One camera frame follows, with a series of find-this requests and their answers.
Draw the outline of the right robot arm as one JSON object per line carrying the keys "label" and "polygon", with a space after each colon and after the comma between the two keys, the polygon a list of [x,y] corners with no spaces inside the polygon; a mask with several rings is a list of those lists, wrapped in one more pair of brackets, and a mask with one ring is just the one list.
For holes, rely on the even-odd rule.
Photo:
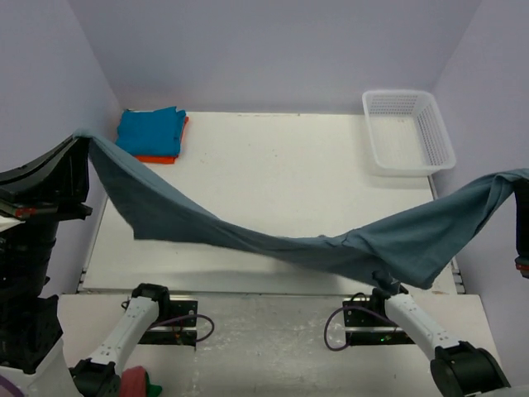
{"label": "right robot arm", "polygon": [[389,271],[377,270],[369,316],[379,325],[399,326],[430,362],[432,379],[444,396],[526,396],[513,387],[496,359],[447,332],[401,289],[399,282],[423,288],[440,266],[455,256],[484,227],[510,196],[516,199],[514,261],[528,276],[528,178],[523,170],[487,175],[453,194],[375,223],[376,255]]}

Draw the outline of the grey-blue t-shirt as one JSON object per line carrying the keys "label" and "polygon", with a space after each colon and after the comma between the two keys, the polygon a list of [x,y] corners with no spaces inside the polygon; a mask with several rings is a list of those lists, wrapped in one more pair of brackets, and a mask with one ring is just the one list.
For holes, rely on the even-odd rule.
{"label": "grey-blue t-shirt", "polygon": [[335,237],[276,237],[226,222],[107,138],[75,132],[137,240],[206,244],[267,256],[370,284],[382,271],[429,289],[449,261],[528,179],[525,169],[480,177],[453,194]]}

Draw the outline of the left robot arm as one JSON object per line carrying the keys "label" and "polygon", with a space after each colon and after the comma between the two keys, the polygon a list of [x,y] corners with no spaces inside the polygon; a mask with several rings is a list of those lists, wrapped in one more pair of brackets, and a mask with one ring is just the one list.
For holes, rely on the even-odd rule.
{"label": "left robot arm", "polygon": [[91,215],[88,149],[70,137],[1,175],[1,391],[15,396],[117,396],[130,355],[150,326],[170,319],[168,290],[135,288],[124,314],[87,357],[65,355],[63,300],[43,290],[61,223]]}

